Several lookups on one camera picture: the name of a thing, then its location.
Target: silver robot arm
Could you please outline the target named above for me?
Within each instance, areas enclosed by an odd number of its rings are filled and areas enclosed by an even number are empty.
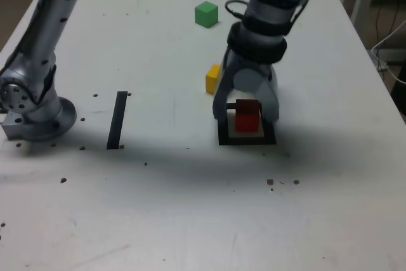
[[[39,0],[30,24],[0,71],[0,102],[9,139],[41,141],[75,123],[73,104],[55,91],[54,50],[77,0]]]
[[[294,22],[308,0],[230,0],[226,9],[241,19],[232,25],[228,47],[218,76],[213,114],[218,124],[227,120],[226,102],[233,90],[251,93],[261,103],[264,119],[270,124],[279,118],[277,78],[272,67],[280,61]],[[247,5],[245,14],[233,12],[230,3]]]

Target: floor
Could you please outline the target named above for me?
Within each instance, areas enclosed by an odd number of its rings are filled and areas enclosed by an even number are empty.
[[[7,42],[31,1],[32,0],[0,0],[0,49],[2,49]],[[354,3],[355,0],[345,1],[344,7],[348,14],[351,13]],[[371,48],[378,42],[378,39],[381,40],[388,35],[396,13],[396,8],[396,0],[373,0],[367,29],[365,34],[361,37],[366,48]],[[394,28],[396,28],[404,19],[406,19],[406,5],[405,1],[402,0],[394,22]],[[388,40],[386,47],[406,48],[406,27],[400,29],[399,32],[391,37],[391,39]],[[393,70],[397,75],[400,68],[393,67]],[[383,76],[384,83],[390,90],[393,87],[395,80],[388,74],[388,72],[384,72]]]

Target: white table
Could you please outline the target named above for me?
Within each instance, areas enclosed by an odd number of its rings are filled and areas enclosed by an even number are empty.
[[[0,134],[0,270],[405,270],[406,130],[339,0],[310,0],[275,65],[278,147],[217,145],[225,1],[78,1],[56,49],[78,121],[56,147]]]

